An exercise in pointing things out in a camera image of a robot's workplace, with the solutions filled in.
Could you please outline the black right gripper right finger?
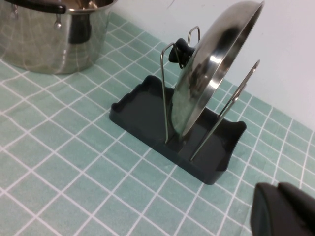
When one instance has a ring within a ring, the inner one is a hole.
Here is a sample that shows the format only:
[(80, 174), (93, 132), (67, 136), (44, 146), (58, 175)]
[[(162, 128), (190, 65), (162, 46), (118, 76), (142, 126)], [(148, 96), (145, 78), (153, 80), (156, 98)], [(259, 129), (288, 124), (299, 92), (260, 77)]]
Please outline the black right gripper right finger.
[(280, 182), (279, 190), (304, 221), (315, 220), (315, 199), (313, 197), (289, 182)]

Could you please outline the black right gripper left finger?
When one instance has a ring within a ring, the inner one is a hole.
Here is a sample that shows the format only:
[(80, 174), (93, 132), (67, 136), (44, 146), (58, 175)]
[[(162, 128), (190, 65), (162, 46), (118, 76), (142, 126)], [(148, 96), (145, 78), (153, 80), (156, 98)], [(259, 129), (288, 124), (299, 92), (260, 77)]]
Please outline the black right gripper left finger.
[(304, 221), (277, 186), (256, 184), (250, 220), (254, 236), (313, 236), (315, 221)]

